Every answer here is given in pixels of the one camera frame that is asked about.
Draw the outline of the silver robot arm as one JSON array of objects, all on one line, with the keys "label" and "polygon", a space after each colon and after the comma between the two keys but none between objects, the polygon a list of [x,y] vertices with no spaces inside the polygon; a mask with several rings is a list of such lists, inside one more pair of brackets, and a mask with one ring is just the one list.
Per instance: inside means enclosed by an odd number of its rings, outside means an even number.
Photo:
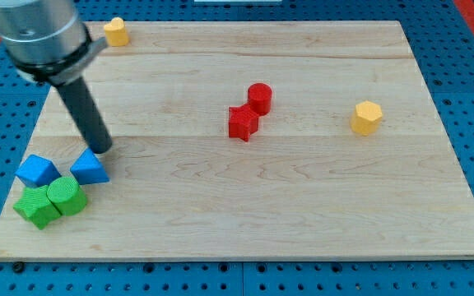
[{"label": "silver robot arm", "polygon": [[92,39],[70,0],[0,0],[0,39],[28,81],[64,86],[108,47]]}]

